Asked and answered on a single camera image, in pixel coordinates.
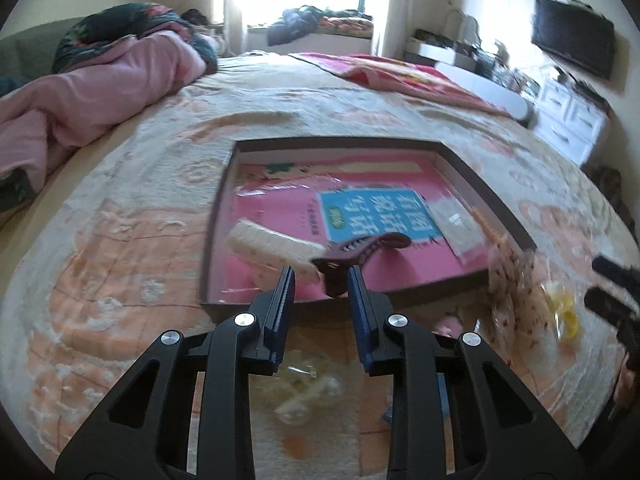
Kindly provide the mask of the blue plastic jewelry box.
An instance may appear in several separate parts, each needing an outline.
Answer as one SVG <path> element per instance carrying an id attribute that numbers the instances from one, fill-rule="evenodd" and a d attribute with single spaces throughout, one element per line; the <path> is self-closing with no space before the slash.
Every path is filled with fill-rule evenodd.
<path id="1" fill-rule="evenodd" d="M 447 394 L 447 388 L 446 388 L 445 375 L 442 373 L 437 373 L 436 382 L 438 387 L 440 411 L 442 412 L 442 416 L 449 417 L 450 408 L 449 408 L 449 400 L 448 400 L 448 394 Z M 385 411 L 383 412 L 383 415 L 381 416 L 382 421 L 386 422 L 386 424 L 389 424 L 389 425 L 392 423 L 392 418 L 393 418 L 393 400 L 394 400 L 393 393 L 390 392 L 386 396 L 387 405 L 386 405 Z"/>

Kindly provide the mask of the yellow hair clip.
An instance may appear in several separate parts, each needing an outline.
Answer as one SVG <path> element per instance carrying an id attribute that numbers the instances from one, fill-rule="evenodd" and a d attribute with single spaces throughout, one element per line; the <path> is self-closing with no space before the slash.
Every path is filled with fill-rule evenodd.
<path id="1" fill-rule="evenodd" d="M 542 290 L 552 314 L 556 339 L 563 342 L 575 339 L 579 333 L 579 318 L 574 290 L 555 281 L 542 284 Z"/>

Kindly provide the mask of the pink fluffy hair clip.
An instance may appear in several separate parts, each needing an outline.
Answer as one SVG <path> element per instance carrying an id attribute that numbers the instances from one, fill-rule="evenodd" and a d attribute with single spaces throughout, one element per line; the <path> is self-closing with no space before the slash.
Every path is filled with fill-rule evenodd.
<path id="1" fill-rule="evenodd" d="M 434 324 L 432 332 L 436 335 L 457 339 L 464 333 L 464 327 L 457 315 L 448 314 Z"/>

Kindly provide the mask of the spotted sheer fabric bow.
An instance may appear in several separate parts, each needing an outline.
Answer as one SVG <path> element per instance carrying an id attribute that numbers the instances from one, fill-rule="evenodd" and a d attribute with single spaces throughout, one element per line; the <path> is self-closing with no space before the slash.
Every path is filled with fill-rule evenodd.
<path id="1" fill-rule="evenodd" d="M 520 344 L 535 347 L 549 329 L 547 301 L 534 277 L 535 257 L 500 238 L 488 254 L 492 340 L 508 364 Z"/>

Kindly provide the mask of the dark red hair claw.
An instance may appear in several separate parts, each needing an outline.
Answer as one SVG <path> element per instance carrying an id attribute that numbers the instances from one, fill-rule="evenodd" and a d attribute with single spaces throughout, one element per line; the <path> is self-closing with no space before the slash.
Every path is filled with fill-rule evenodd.
<path id="1" fill-rule="evenodd" d="M 311 263 L 323 276 L 326 296 L 337 298 L 347 292 L 350 268 L 362 268 L 379 249 L 402 249 L 410 245 L 410 237 L 399 232 L 356 236 L 341 243 L 330 243 L 321 256 L 311 259 Z"/>

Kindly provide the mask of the clear plastic packet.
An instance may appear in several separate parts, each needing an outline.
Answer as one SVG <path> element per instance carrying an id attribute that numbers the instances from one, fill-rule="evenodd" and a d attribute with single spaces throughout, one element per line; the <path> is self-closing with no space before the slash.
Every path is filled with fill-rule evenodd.
<path id="1" fill-rule="evenodd" d="M 489 242 L 469 209 L 454 195 L 439 196 L 426 204 L 435 226 L 464 266 L 485 264 Z"/>

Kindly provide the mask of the white drawer cabinet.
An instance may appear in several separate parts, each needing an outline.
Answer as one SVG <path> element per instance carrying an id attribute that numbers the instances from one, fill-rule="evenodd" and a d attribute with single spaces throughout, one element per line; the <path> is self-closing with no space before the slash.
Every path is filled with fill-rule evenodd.
<path id="1" fill-rule="evenodd" d="M 610 130 L 608 115 L 596 104 L 556 80 L 538 93 L 529 129 L 578 167 L 601 159 Z"/>

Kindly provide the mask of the brown cardboard tray box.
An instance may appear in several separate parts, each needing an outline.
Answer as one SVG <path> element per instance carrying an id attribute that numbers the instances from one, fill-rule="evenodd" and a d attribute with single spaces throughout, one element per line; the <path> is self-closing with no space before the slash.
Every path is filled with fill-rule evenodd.
<path id="1" fill-rule="evenodd" d="M 461 156 L 437 141 L 282 138 L 233 145 L 205 237 L 198 300 L 214 320 L 277 281 L 230 248 L 242 221 L 323 247 L 400 233 L 410 245 L 378 248 L 363 267 L 370 289 L 407 307 L 483 287 L 490 248 L 535 242 Z"/>

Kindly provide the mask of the cream white hair clip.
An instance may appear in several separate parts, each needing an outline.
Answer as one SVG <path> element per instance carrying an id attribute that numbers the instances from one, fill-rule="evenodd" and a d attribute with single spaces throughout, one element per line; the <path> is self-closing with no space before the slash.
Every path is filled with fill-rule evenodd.
<path id="1" fill-rule="evenodd" d="M 241 219 L 229 232 L 226 245 L 236 258 L 250 267 L 256 286 L 264 292 L 277 285 L 281 271 L 288 266 L 294 270 L 297 281 L 304 284 L 321 282 L 320 272 L 314 265 L 314 259 L 322 257 L 326 251 L 321 244 Z"/>

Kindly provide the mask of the beige patterned bed cover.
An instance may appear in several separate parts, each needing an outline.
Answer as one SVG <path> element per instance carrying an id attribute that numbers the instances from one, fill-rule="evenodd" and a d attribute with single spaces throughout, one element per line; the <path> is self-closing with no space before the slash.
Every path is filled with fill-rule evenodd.
<path id="1" fill-rule="evenodd" d="M 363 268 L 413 323 L 478 330 L 574 443 L 623 359 L 582 305 L 636 242 L 574 162 L 513 119 L 376 91 L 301 58 L 228 58 L 81 148 L 1 219 L 1 404 L 52 467 L 161 333 L 212 330 L 277 283 L 248 260 L 399 231 Z"/>

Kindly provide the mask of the pink book blue label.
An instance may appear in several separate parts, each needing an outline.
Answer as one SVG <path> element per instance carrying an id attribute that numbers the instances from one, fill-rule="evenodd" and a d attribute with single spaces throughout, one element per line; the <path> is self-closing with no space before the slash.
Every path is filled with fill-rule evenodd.
<path id="1" fill-rule="evenodd" d="M 207 234 L 201 300 L 208 306 L 239 306 L 262 292 L 250 267 L 226 245 L 241 219 L 323 245 L 356 236 L 399 232 L 402 249 L 383 248 L 363 268 L 370 289 L 427 301 L 484 286 L 487 262 L 464 266 L 442 237 L 426 204 L 454 195 L 465 207 L 474 193 L 439 157 L 401 153 L 328 162 L 234 162 L 224 176 Z M 319 284 L 297 281 L 296 298 L 326 302 Z"/>

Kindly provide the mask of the white desk with clutter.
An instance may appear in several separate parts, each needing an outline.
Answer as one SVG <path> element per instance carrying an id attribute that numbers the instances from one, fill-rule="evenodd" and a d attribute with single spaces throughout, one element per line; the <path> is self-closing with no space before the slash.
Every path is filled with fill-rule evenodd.
<path id="1" fill-rule="evenodd" d="M 483 101 L 503 108 L 521 126 L 532 118 L 532 104 L 494 81 L 499 63 L 480 47 L 477 20 L 459 10 L 447 12 L 439 34 L 417 28 L 406 42 L 404 60 L 436 68 Z"/>

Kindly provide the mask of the pink quilt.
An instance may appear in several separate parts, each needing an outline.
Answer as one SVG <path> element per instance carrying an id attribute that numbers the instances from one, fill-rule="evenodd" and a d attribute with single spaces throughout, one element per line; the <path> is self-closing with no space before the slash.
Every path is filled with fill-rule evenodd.
<path id="1" fill-rule="evenodd" d="M 128 36 L 69 72 L 1 98 L 1 177 L 39 193 L 68 154 L 205 74 L 207 64 L 172 30 Z"/>

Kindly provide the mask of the dark floral blanket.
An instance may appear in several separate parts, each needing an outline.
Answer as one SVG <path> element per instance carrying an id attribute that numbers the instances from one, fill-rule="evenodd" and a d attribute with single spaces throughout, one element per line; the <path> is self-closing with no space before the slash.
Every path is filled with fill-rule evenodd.
<path id="1" fill-rule="evenodd" d="M 112 6 L 82 18 L 71 27 L 55 50 L 52 72 L 69 72 L 99 60 L 114 60 L 136 40 L 169 30 L 192 47 L 205 63 L 205 73 L 218 70 L 215 47 L 177 12 L 155 2 L 132 2 Z"/>

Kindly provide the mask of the black wall television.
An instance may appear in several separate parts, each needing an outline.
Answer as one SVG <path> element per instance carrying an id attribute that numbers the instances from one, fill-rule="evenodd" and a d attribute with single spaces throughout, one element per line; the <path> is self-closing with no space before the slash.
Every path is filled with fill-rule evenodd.
<path id="1" fill-rule="evenodd" d="M 612 76 L 614 24 L 584 6 L 558 0 L 535 0 L 532 44 L 593 76 Z"/>

